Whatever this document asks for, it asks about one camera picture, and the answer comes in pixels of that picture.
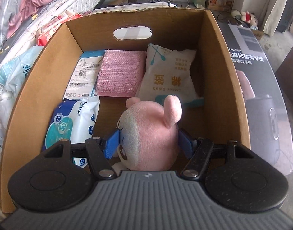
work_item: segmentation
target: gray floor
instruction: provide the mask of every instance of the gray floor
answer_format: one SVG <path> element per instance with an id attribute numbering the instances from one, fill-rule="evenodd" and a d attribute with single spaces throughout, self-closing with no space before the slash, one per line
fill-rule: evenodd
<path id="1" fill-rule="evenodd" d="M 293 46 L 293 36 L 287 31 L 284 33 L 275 32 L 273 37 L 268 37 L 264 35 L 260 40 L 260 44 L 270 62 L 270 65 L 275 72 L 279 66 L 282 64 L 284 58 L 289 53 Z M 283 93 L 285 100 L 291 132 L 293 140 L 293 105 Z M 289 193 L 282 206 L 282 210 L 293 218 L 293 173 L 287 176 L 289 182 Z"/>

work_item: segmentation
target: pink ear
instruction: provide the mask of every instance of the pink ear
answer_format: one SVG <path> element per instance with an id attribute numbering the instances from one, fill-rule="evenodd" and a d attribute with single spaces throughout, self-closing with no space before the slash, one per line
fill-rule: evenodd
<path id="1" fill-rule="evenodd" d="M 169 95 L 164 100 L 164 123 L 168 129 L 174 126 L 182 116 L 182 106 L 177 96 Z"/>
<path id="2" fill-rule="evenodd" d="M 138 103 L 140 102 L 140 98 L 137 98 L 137 97 L 132 97 L 132 98 L 129 98 L 128 100 L 126 100 L 126 108 L 128 109 L 129 107 L 131 107 L 133 104 L 135 103 Z"/>

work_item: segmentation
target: stuffed animal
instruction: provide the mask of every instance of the stuffed animal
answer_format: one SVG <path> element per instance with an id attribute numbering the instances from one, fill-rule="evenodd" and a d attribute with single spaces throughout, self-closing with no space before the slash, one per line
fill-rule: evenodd
<path id="1" fill-rule="evenodd" d="M 250 24 L 251 26 L 257 27 L 258 20 L 254 14 L 247 12 L 241 12 L 241 20 Z"/>
<path id="2" fill-rule="evenodd" d="M 169 170 L 179 153 L 177 122 L 182 108 L 178 97 L 167 96 L 164 106 L 132 97 L 126 101 L 126 108 L 117 124 L 121 163 L 112 166 L 116 173 L 127 169 Z"/>

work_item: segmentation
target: gray ribbed surface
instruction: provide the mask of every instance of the gray ribbed surface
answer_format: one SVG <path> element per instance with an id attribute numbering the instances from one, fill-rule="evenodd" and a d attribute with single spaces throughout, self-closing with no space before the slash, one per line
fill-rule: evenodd
<path id="1" fill-rule="evenodd" d="M 290 230 L 293 220 L 278 209 L 242 214 L 215 204 L 199 183 L 168 172 L 123 171 L 100 182 L 83 203 L 54 214 L 17 210 L 6 230 L 226 229 Z"/>

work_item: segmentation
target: red package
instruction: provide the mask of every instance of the red package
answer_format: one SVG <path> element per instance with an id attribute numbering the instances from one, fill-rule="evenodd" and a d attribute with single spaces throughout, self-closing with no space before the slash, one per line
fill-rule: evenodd
<path id="1" fill-rule="evenodd" d="M 61 26 L 62 23 L 70 20 L 74 20 L 82 17 L 80 14 L 73 14 L 71 11 L 66 11 L 65 13 L 55 17 L 50 22 L 42 26 L 37 30 L 36 39 L 38 46 L 45 46 L 56 30 Z"/>

